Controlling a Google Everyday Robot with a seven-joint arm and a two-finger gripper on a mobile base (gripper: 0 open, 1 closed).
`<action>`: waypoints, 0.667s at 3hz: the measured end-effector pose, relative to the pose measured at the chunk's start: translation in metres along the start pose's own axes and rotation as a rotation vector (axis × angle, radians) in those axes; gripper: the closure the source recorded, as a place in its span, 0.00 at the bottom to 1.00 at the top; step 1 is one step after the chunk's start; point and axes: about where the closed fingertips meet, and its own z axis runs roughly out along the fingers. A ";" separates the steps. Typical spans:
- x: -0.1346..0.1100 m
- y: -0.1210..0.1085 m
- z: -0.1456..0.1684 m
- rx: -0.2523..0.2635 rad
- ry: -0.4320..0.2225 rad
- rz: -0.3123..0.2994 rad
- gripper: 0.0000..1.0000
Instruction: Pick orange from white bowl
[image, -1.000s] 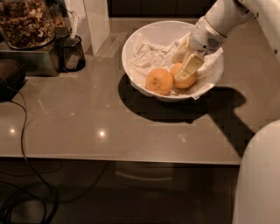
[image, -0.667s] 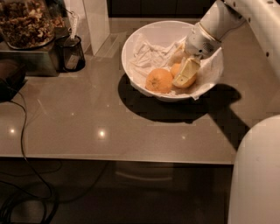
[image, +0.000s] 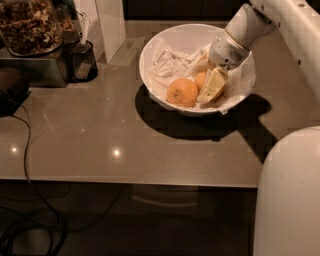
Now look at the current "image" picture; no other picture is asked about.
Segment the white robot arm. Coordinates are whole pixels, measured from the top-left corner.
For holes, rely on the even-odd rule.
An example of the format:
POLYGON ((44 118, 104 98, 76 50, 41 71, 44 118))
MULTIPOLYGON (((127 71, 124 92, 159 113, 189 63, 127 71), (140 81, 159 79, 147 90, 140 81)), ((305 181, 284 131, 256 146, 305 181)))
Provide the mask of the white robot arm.
POLYGON ((240 146, 199 145, 192 164, 219 224, 203 256, 320 256, 319 15, 305 0, 251 0, 283 45, 260 49, 260 96, 231 117, 262 161, 256 189, 240 146))

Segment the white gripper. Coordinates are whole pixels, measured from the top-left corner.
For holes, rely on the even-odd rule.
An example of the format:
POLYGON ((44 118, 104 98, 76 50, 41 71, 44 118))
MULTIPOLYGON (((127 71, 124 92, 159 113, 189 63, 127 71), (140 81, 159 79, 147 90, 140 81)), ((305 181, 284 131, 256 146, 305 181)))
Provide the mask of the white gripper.
POLYGON ((211 43, 209 52, 204 53, 190 71, 191 76, 207 71, 197 101, 207 104, 217 99, 228 80, 227 70, 239 67, 249 53, 249 50, 234 41, 225 30, 220 31, 211 43))

